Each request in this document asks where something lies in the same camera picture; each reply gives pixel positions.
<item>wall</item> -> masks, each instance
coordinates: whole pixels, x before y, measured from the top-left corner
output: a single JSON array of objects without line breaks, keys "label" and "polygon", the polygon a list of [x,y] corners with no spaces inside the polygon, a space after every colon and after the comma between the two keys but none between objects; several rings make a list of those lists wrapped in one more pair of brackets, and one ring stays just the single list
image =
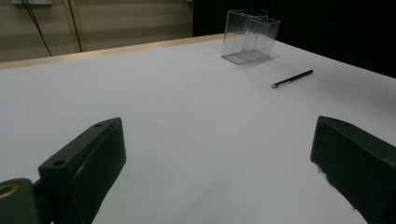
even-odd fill
[{"label": "wall", "polygon": [[[52,0],[32,6],[52,55],[192,36],[186,0]],[[0,63],[48,57],[23,6],[0,2]]]}]

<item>white table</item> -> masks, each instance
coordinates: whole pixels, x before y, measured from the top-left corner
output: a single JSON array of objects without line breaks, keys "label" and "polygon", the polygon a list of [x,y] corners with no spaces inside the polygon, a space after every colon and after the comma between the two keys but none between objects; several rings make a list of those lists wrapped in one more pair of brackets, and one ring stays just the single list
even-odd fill
[{"label": "white table", "polygon": [[121,117],[128,161],[94,223],[365,223],[309,160],[315,126],[342,119],[395,146],[396,79],[279,42],[273,60],[235,65],[221,43],[0,70],[0,182],[36,181]]}]

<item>clear plastic box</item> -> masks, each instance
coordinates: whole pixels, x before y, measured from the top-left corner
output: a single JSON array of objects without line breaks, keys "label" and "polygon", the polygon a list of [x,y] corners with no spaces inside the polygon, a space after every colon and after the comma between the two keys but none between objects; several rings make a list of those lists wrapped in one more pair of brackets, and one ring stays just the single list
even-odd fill
[{"label": "clear plastic box", "polygon": [[229,11],[221,57],[237,64],[270,57],[279,26],[263,9]]}]

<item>table edge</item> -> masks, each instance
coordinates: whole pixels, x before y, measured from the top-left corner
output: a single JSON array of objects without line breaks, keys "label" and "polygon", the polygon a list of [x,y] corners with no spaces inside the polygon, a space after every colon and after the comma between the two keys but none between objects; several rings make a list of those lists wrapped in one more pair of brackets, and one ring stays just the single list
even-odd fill
[{"label": "table edge", "polygon": [[107,55],[148,50],[148,49],[168,48],[168,47],[174,47],[174,46],[180,46],[180,45],[206,42],[206,41],[211,41],[211,40],[218,40],[218,39],[222,39],[223,37],[224,37],[224,34],[203,35],[203,36],[182,38],[182,39],[176,39],[176,40],[166,40],[166,41],[161,41],[161,42],[147,43],[147,44],[141,44],[141,45],[132,45],[132,46],[120,47],[120,48],[114,48],[114,49],[99,49],[99,50],[94,50],[94,51],[65,54],[65,55],[46,57],[46,58],[36,58],[36,59],[29,59],[29,60],[22,60],[22,61],[6,62],[6,63],[0,63],[0,70],[24,67],[24,66],[31,66],[31,65],[39,65],[39,64],[44,64],[44,63],[61,63],[61,62],[68,62],[68,61],[76,61],[76,60],[97,58],[97,57],[103,57],[103,56],[107,56]]}]

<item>cable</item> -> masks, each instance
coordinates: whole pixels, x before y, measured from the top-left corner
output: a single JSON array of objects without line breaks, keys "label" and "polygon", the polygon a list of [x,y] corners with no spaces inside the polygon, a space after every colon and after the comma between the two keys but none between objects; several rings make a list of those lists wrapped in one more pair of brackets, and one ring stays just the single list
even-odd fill
[{"label": "cable", "polygon": [[41,39],[43,40],[43,43],[46,46],[47,51],[49,52],[49,56],[52,56],[52,54],[50,53],[49,46],[47,45],[47,42],[44,39],[43,33],[41,33],[41,28],[40,28],[40,25],[38,24],[37,18],[35,17],[35,13],[33,12],[32,8],[30,7],[29,1],[28,0],[21,0],[21,1],[23,3],[23,6],[26,8],[27,13],[29,13],[30,18],[35,23],[35,28],[37,29],[38,33],[40,34]]}]

